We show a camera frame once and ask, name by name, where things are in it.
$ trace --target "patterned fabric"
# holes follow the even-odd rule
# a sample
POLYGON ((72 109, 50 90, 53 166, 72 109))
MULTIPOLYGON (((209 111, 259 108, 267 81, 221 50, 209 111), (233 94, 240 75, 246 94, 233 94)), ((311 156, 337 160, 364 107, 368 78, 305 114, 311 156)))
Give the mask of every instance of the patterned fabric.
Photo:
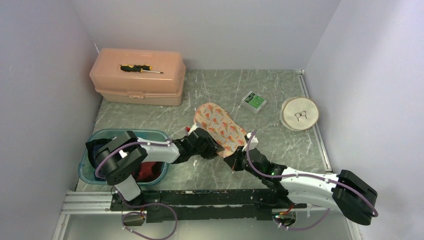
POLYGON ((246 144, 246 131, 239 127, 230 115, 215 103, 201 105, 195 115, 194 123, 206 130, 225 150, 218 152, 221 157, 232 155, 238 146, 246 144))

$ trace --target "red cloth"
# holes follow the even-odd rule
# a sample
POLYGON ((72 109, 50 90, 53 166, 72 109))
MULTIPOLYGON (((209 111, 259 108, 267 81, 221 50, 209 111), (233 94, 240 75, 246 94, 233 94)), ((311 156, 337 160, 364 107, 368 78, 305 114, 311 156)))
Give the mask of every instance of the red cloth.
POLYGON ((163 162, 143 162, 140 165, 140 172, 135 179, 137 182, 147 183, 157 179, 161 175, 163 162))

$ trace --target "teal plastic basin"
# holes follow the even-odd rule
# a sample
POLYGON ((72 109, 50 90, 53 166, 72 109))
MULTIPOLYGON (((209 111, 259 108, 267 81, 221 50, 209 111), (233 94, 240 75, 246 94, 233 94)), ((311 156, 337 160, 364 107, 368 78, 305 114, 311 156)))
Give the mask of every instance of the teal plastic basin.
MULTIPOLYGON (((125 131, 133 131, 137 137, 150 140, 150 141, 158 141, 165 142, 168 136, 158 130, 140 130, 140 129, 118 129, 118 128, 108 128, 97 131, 94 133, 89 139, 88 142, 95 139, 110 139, 112 137, 116 137, 121 135, 125 131)), ((167 174, 169 167, 169 163, 164 163, 162 165, 162 170, 158 178, 149 182, 137 182, 139 186, 149 186, 153 184, 159 183, 167 174)), ((82 156, 81 162, 78 167, 79 178, 88 184, 96 184, 96 185, 107 185, 106 181, 98 181, 94 178, 95 169, 92 167, 89 161, 89 157, 87 155, 87 149, 84 151, 84 155, 82 156)))

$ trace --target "yellow and black screwdriver handle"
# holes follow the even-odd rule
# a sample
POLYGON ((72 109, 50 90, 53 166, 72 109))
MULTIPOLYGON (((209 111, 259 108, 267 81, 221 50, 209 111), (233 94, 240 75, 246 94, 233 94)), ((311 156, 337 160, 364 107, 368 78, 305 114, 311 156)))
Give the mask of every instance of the yellow and black screwdriver handle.
POLYGON ((124 72, 143 72, 144 71, 151 71, 152 67, 149 65, 121 65, 120 69, 124 72))

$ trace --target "table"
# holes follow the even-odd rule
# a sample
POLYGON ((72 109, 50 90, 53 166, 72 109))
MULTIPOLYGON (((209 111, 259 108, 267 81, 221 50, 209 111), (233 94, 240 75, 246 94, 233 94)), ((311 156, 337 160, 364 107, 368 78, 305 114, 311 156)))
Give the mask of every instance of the table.
MULTIPOLYGON (((303 96, 294 70, 187 70, 180 106, 140 105, 103 100, 94 131, 107 128, 153 129, 170 138, 182 138, 185 127, 193 124, 198 106, 212 102, 223 107, 246 131, 257 129, 257 149, 274 163, 301 171, 325 173, 322 143, 315 129, 290 131, 280 122, 285 99, 303 96), (253 91, 267 104, 254 115, 240 106, 241 99, 253 91)), ((108 191, 108 185, 92 185, 79 179, 76 191, 108 191)), ((246 171, 232 172, 221 157, 172 164, 165 178, 146 190, 207 190, 266 188, 246 171)))

